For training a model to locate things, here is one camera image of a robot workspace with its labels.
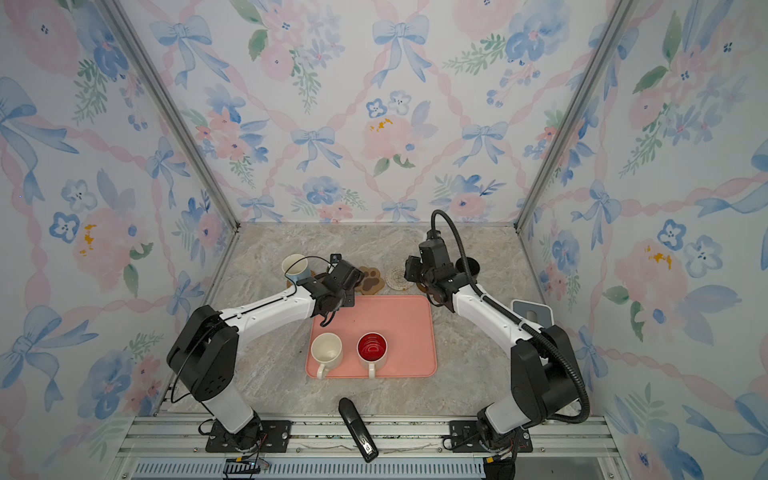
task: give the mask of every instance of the blue ribbon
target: blue ribbon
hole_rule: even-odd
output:
[[[227,74],[221,71],[222,68],[227,68],[230,64],[208,55],[194,43],[201,43],[203,45],[211,45],[213,43],[210,39],[208,24],[199,15],[192,15],[187,19],[186,23],[177,23],[176,25],[171,25],[167,22],[152,22],[149,28],[161,45],[170,47],[177,41],[179,42],[179,51],[184,60],[184,70],[176,75],[174,81],[176,85],[181,84],[182,87],[187,88],[187,73],[193,71],[195,67],[194,55],[192,55],[193,50],[200,57],[200,60],[215,74],[226,81],[230,81]],[[189,45],[184,41],[185,38],[189,41]]]
[[[459,158],[457,161],[453,162],[453,164],[461,167],[468,158],[477,155],[480,152],[480,148],[482,147],[483,137],[485,137],[485,151],[488,152],[488,156],[491,158],[493,163],[497,164],[497,156],[504,154],[504,151],[498,149],[494,144],[492,144],[490,139],[493,138],[494,140],[501,140],[504,138],[504,136],[507,134],[507,126],[507,122],[500,121],[491,125],[490,127],[480,127],[478,125],[468,125],[464,127],[462,129],[462,138],[464,140],[471,140],[474,138],[475,144],[472,145],[472,151],[469,152],[469,155],[465,155],[464,157]]]
[[[32,127],[24,122],[14,120],[15,118],[31,117],[38,113],[37,107],[32,103],[31,98],[15,80],[8,77],[0,78],[0,135],[3,136],[8,145],[11,145],[24,163],[27,164],[29,172],[24,177],[24,201],[27,205],[32,205],[32,198],[37,197],[45,201],[43,193],[38,186],[38,179],[35,178],[35,167],[38,166],[38,155],[35,149],[29,144],[26,138],[6,127],[4,123],[16,127],[23,134],[42,142],[56,150],[79,154],[76,149],[67,145],[62,140],[67,136],[66,128],[38,128]]]
[[[414,217],[409,212],[415,212],[419,202],[416,199],[406,200],[404,202],[384,202],[382,203],[382,210],[385,212],[392,212],[392,221],[396,222],[400,220],[400,214],[402,214],[407,222],[418,222],[418,217]]]
[[[270,195],[262,195],[258,198],[240,197],[237,199],[237,203],[239,203],[241,207],[253,208],[253,218],[248,220],[250,222],[255,222],[260,219],[262,215],[267,215],[277,223],[282,223],[281,218],[283,218],[283,216],[270,210],[270,208],[275,207],[275,200],[273,200]]]
[[[416,75],[426,81],[424,78],[424,68],[432,66],[431,63],[425,59],[419,57],[416,52],[413,51],[411,44],[404,41],[402,50],[400,48],[400,38],[403,40],[412,41],[413,43],[424,45],[427,41],[427,35],[429,34],[429,20],[424,15],[417,15],[408,23],[394,24],[389,20],[379,20],[373,24],[373,41],[377,45],[386,45],[392,42],[392,51],[389,56],[389,67],[381,70],[374,75],[371,79],[371,85],[377,84],[381,88],[387,73],[390,70],[396,69],[400,65],[400,58],[402,57],[402,51],[406,52],[406,58],[408,63],[411,64],[411,68]]]
[[[88,328],[85,320],[74,329],[62,333],[52,339],[43,340],[50,332],[61,324],[61,317],[48,306],[38,305],[29,310],[24,319],[24,335],[18,337],[11,349],[0,355],[0,389],[13,385],[22,374],[24,360],[36,369],[41,370],[51,381],[45,389],[45,411],[50,412],[54,400],[63,400],[54,377],[58,372],[58,360],[46,352],[31,352],[32,348],[54,349],[62,346],[73,346],[87,342],[98,336],[97,333],[84,333]]]
[[[157,150],[154,155],[147,159],[147,165],[144,169],[152,178],[157,178],[160,172],[163,172],[165,180],[168,182],[168,208],[176,207],[176,200],[174,199],[174,177],[170,171],[173,170],[177,174],[183,177],[189,177],[189,173],[184,169],[187,166],[187,162],[174,162],[168,161],[169,158],[174,156],[174,151],[170,147],[170,143],[166,137],[160,137],[160,141],[157,142]]]
[[[757,170],[768,171],[768,140],[757,148],[752,156],[752,166]],[[732,208],[740,214],[753,214],[758,210],[768,207],[768,182],[760,185],[751,194],[741,200],[729,203],[721,198],[704,198],[698,200],[696,205],[702,207],[699,217],[713,214],[721,210]],[[768,229],[763,235],[763,249],[760,254],[760,269],[768,269]]]
[[[328,161],[334,165],[336,165],[337,168],[341,168],[341,165],[339,165],[339,160],[342,155],[335,154],[332,151],[328,150],[325,145],[333,145],[336,143],[336,133],[333,131],[331,127],[323,127],[320,128],[318,131],[306,131],[306,130],[295,130],[292,131],[290,134],[290,139],[293,140],[293,143],[296,145],[304,145],[306,144],[307,148],[309,149],[309,157],[298,164],[296,166],[297,170],[301,170],[306,172],[306,168],[310,165],[310,162],[315,160],[317,158],[317,149],[319,148],[321,152],[323,152],[323,156],[328,159]]]
[[[621,215],[621,202],[610,198],[605,193],[605,186],[603,182],[595,180],[592,182],[592,186],[589,188],[589,196],[596,201],[592,204],[587,213],[571,212],[573,215],[572,222],[583,218],[587,221],[592,220],[592,217],[596,217],[594,220],[594,228],[592,229],[592,250],[594,250],[595,242],[603,243],[603,215],[605,215],[605,221],[613,223],[614,220]]]
[[[204,291],[200,289],[200,282],[197,282],[195,286],[187,292],[187,288],[189,288],[191,284],[192,280],[190,279],[190,276],[187,272],[182,270],[181,273],[179,273],[179,287],[176,288],[176,292],[173,297],[171,297],[170,302],[166,305],[166,312],[175,316],[180,306],[187,312],[187,319],[190,318],[190,311],[192,308],[187,299],[194,296],[200,296],[204,293]]]

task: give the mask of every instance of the black mounting plate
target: black mounting plate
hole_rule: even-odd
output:
[[[261,425],[266,432],[264,445],[261,446],[261,453],[285,453],[288,450],[288,441],[290,440],[290,420],[262,420]],[[228,445],[224,439],[226,430],[220,422],[214,422],[208,434],[208,443],[205,445],[205,451],[208,453],[242,453],[232,445]]]
[[[478,433],[476,420],[454,420],[448,422],[448,425],[451,430],[451,435],[446,435],[443,439],[451,439],[452,445],[462,443],[466,439],[476,436]],[[488,453],[488,450],[480,445],[480,440],[478,438],[472,442],[456,447],[456,449],[452,451],[455,453]],[[521,437],[521,442],[518,444],[518,452],[533,452],[533,444],[531,443],[530,436],[528,438],[525,438],[524,436]]]

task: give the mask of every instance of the pink tray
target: pink tray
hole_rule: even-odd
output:
[[[353,308],[342,308],[326,328],[320,326],[321,316],[312,324],[312,341],[325,332],[339,336],[344,360],[331,370],[327,378],[367,379],[368,370],[360,365],[357,341],[368,332],[381,333],[389,353],[386,364],[376,372],[381,377],[425,377],[437,371],[435,333],[429,302],[420,295],[381,295],[355,297]],[[317,376],[319,364],[306,349],[306,374]]]

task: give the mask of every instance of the black cup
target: black cup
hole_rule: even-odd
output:
[[[469,274],[472,275],[476,282],[480,273],[480,263],[472,257],[467,257],[467,261],[469,262]],[[460,273],[464,273],[464,262],[462,262],[461,257],[454,262],[454,265],[456,265],[456,269]]]

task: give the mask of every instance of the metal corner post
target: metal corner post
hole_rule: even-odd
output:
[[[136,30],[128,19],[125,10],[120,4],[120,0],[98,0],[97,4],[107,23],[112,27],[114,34],[120,39],[127,56],[138,70],[153,99],[157,102],[161,113],[168,120],[171,131],[179,140],[187,158],[190,159],[192,168],[200,176],[200,181],[203,182],[203,186],[208,190],[211,200],[219,209],[230,228],[236,230],[239,222],[235,213],[232,211],[229,202],[227,202],[227,198],[221,191],[219,184],[214,179],[213,172],[197,150],[192,134],[184,124],[184,119],[176,108],[176,104],[171,100],[170,93],[160,80],[160,74],[154,67],[152,60],[150,60],[147,50],[136,34]]]
[[[557,166],[560,156],[564,153],[568,138],[571,137],[576,129],[579,117],[584,113],[584,109],[587,107],[587,104],[592,97],[598,80],[605,71],[607,63],[610,61],[611,55],[617,47],[618,42],[621,40],[621,36],[624,33],[624,29],[630,20],[631,13],[636,4],[637,2],[635,0],[617,0],[616,8],[606,23],[600,44],[595,50],[594,56],[587,64],[587,69],[584,71],[584,78],[576,90],[576,95],[571,99],[571,103],[565,111],[563,127],[558,131],[557,136],[553,140],[547,158],[544,160],[544,163],[534,180],[533,186],[528,192],[528,196],[525,198],[525,205],[516,222],[518,234],[520,234],[520,232],[525,229],[527,223],[531,221],[536,206],[538,205],[539,198],[541,197],[541,194],[544,193],[547,182]]]

